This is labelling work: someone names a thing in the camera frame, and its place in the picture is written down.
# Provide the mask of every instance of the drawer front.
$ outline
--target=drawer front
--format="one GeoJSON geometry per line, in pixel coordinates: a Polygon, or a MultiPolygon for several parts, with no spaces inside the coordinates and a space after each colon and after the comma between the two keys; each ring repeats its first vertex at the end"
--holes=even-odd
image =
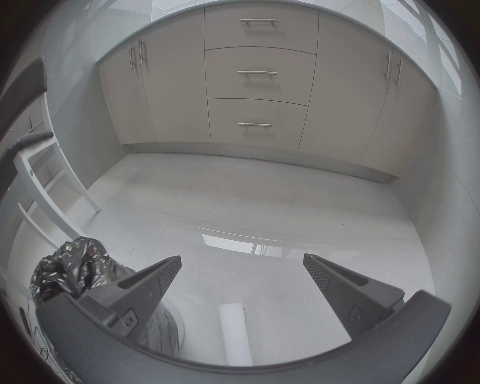
{"type": "Polygon", "coordinates": [[[241,47],[205,52],[209,99],[248,98],[308,105],[314,71],[315,55],[289,49],[241,47]]]}
{"type": "Polygon", "coordinates": [[[205,8],[205,49],[274,47],[316,53],[317,37],[318,11],[309,8],[271,3],[205,8]],[[239,22],[248,19],[257,21],[239,22]]]}
{"type": "Polygon", "coordinates": [[[213,143],[291,151],[298,149],[307,115],[303,105],[248,99],[208,100],[208,111],[213,143]]]}

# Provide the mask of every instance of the tiled floor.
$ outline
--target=tiled floor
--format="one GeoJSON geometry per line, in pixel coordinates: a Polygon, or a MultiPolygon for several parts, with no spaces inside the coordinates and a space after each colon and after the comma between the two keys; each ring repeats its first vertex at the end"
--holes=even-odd
{"type": "MultiPolygon", "coordinates": [[[[185,323],[180,356],[226,364],[218,306],[242,302],[254,364],[296,360],[349,337],[302,265],[315,253],[403,288],[433,292],[418,235],[390,189],[311,168],[221,156],[131,154],[91,188],[95,214],[63,181],[50,195],[136,270],[173,255],[167,296],[185,323]]],[[[67,237],[41,211],[36,222],[67,237]]],[[[53,250],[21,234],[9,271],[27,285],[53,250]]]]}

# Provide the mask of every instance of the silver bar handle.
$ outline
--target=silver bar handle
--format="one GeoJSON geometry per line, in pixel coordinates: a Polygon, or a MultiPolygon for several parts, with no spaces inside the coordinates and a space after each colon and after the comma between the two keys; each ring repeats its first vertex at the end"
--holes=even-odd
{"type": "Polygon", "coordinates": [[[276,72],[271,72],[271,71],[238,71],[238,73],[254,73],[254,74],[260,74],[260,75],[276,75],[276,72]]]}
{"type": "Polygon", "coordinates": [[[272,124],[260,124],[260,123],[239,123],[239,125],[243,125],[246,127],[271,127],[272,124]]]}
{"type": "Polygon", "coordinates": [[[144,50],[143,50],[143,43],[142,43],[142,38],[140,37],[138,39],[138,51],[139,51],[139,54],[140,54],[140,64],[143,64],[144,63],[144,50]]]}
{"type": "Polygon", "coordinates": [[[387,73],[384,73],[385,75],[385,79],[388,80],[390,79],[390,70],[392,68],[392,66],[390,65],[391,62],[392,62],[392,51],[388,51],[388,64],[387,64],[387,73]]]}
{"type": "Polygon", "coordinates": [[[250,23],[250,22],[266,22],[266,23],[279,23],[278,19],[239,19],[240,23],[250,23]]]}
{"type": "Polygon", "coordinates": [[[398,69],[398,79],[395,81],[396,87],[400,87],[400,76],[402,75],[402,59],[400,59],[400,64],[398,65],[400,68],[398,69]]]}
{"type": "Polygon", "coordinates": [[[133,61],[132,61],[132,45],[128,45],[128,54],[130,56],[130,69],[133,69],[133,61]]]}

